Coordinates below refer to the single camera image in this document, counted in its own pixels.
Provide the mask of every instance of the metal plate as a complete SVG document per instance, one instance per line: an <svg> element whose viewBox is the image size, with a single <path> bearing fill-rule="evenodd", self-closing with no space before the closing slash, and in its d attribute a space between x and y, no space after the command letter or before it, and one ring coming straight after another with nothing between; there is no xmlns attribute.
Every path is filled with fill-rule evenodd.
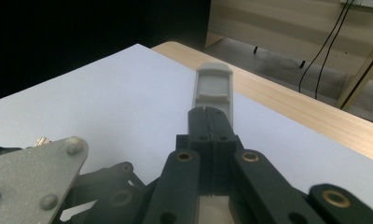
<svg viewBox="0 0 373 224"><path fill-rule="evenodd" d="M0 156L0 224L51 223L87 157L77 137Z"/></svg>

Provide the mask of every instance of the table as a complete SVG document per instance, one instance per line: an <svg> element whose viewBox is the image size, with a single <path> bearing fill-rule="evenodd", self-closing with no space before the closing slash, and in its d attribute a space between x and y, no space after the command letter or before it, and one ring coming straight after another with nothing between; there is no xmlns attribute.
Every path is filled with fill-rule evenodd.
<svg viewBox="0 0 373 224"><path fill-rule="evenodd" d="M204 62L221 62L175 42L153 48L193 70ZM229 64L234 73L234 90L268 108L373 160L373 123L333 106L292 91Z"/></svg>
<svg viewBox="0 0 373 224"><path fill-rule="evenodd" d="M153 181L174 150L175 136L187 133L192 69L217 61L173 42L154 50L135 45L1 99L0 146L28 147L39 136L76 135L90 147L81 174L130 161L144 183ZM373 148L373 124L230 68L233 127L246 148L265 154L297 189L331 183L373 208L373 160L360 154L373 158L373 149L358 147ZM366 138L345 133L349 128L361 128ZM361 142L347 146L355 137Z"/></svg>

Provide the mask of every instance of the white object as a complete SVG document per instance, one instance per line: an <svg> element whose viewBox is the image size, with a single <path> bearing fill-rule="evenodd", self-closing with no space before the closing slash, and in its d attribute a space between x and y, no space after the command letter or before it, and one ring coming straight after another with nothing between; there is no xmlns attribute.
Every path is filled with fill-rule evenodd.
<svg viewBox="0 0 373 224"><path fill-rule="evenodd" d="M193 107L223 111L233 127L233 72L225 63L204 63L196 70L193 99Z"/></svg>
<svg viewBox="0 0 373 224"><path fill-rule="evenodd" d="M340 3L346 3L347 0L340 0ZM373 7L373 0L354 0L352 2L353 5L361 6L361 7Z"/></svg>

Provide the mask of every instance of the hole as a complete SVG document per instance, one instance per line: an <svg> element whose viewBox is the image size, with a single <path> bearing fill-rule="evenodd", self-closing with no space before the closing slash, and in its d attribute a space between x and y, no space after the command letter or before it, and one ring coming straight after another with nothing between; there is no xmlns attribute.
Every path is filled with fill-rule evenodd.
<svg viewBox="0 0 373 224"><path fill-rule="evenodd" d="M122 166L122 169L123 169L124 171L129 171L129 170L131 169L131 167L130 167L129 165L123 165L123 166Z"/></svg>
<svg viewBox="0 0 373 224"><path fill-rule="evenodd" d="M131 201L131 194L126 190L120 190L111 197L111 204L114 206L124 206Z"/></svg>
<svg viewBox="0 0 373 224"><path fill-rule="evenodd" d="M328 203L336 207L346 208L352 205L346 196L335 190L325 190L323 192L323 197Z"/></svg>
<svg viewBox="0 0 373 224"><path fill-rule="evenodd" d="M190 161L192 160L193 156L190 153L187 152L181 152L177 155L177 159L179 161Z"/></svg>
<svg viewBox="0 0 373 224"><path fill-rule="evenodd" d="M301 214L290 213L288 219L294 224L307 224L308 221Z"/></svg>
<svg viewBox="0 0 373 224"><path fill-rule="evenodd" d="M245 161L258 161L259 157L252 152L245 152L242 154L242 159Z"/></svg>
<svg viewBox="0 0 373 224"><path fill-rule="evenodd" d="M173 213L170 213L170 212L163 213L160 216L160 223L161 224L174 224L176 220L177 220L177 216Z"/></svg>

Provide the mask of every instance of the wooden table edge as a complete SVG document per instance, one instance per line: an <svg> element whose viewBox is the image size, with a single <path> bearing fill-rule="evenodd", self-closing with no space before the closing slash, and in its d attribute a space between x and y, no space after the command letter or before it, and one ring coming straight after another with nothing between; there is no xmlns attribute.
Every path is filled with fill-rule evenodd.
<svg viewBox="0 0 373 224"><path fill-rule="evenodd" d="M166 42L152 50L193 70L202 63L222 62L176 42ZM372 122L289 90L232 64L227 65L233 70L236 92L373 160Z"/></svg>

